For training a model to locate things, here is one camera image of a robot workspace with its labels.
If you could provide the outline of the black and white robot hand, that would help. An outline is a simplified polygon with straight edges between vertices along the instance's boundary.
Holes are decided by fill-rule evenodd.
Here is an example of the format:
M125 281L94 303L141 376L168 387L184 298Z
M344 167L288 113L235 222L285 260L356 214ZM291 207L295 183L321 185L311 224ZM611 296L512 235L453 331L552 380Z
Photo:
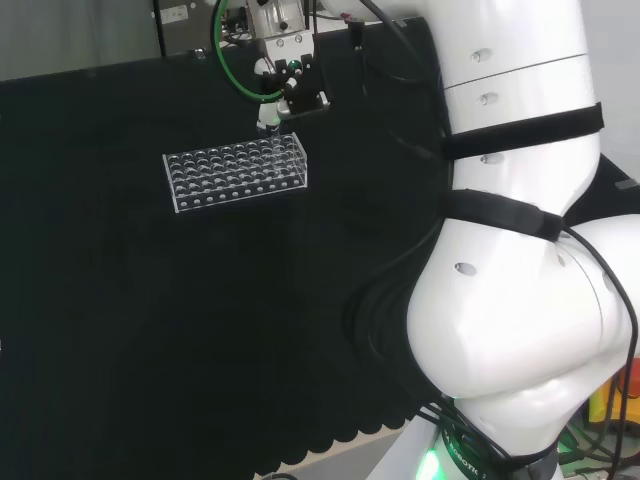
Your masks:
M259 107L256 128L262 137L278 135L285 122L326 111L330 94L317 35L309 30L262 39L254 75L263 95L281 96Z

